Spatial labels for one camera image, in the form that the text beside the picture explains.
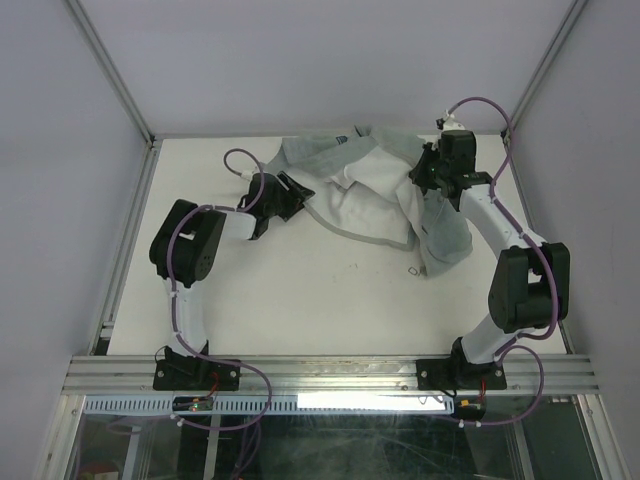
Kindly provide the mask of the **grey zip-up jacket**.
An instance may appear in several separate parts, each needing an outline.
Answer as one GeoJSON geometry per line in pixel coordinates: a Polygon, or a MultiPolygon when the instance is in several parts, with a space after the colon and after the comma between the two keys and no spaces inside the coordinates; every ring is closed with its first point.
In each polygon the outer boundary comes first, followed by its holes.
{"type": "Polygon", "coordinates": [[[424,193],[412,183],[424,144],[416,135],[370,125],[348,135],[286,137],[265,170],[312,190],[304,208],[327,230],[417,251],[423,272],[437,276],[472,253],[472,234],[440,192],[424,193]]]}

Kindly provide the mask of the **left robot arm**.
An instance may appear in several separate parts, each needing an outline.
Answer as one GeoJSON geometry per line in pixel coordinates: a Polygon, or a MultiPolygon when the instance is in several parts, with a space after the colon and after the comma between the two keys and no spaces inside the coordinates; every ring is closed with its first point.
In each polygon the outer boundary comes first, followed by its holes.
{"type": "Polygon", "coordinates": [[[235,208],[174,202],[152,240],[149,259],[165,282],[169,299],[171,337],[167,350],[181,357],[175,377],[198,388],[209,377],[209,337],[204,325],[204,294],[200,283],[210,274],[220,242],[257,240],[273,217],[290,220],[315,192],[284,172],[255,173],[248,192],[235,208]]]}

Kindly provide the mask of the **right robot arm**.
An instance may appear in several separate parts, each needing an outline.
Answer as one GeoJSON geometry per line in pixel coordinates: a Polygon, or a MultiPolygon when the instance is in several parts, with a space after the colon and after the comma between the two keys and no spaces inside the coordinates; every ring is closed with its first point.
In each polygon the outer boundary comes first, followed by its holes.
{"type": "Polygon", "coordinates": [[[476,170],[475,134],[445,130],[423,146],[409,178],[427,193],[441,194],[481,234],[496,257],[488,314],[459,339],[448,378],[469,387],[519,340],[545,340],[568,311],[570,253],[526,229],[500,200],[496,179],[476,170]]]}

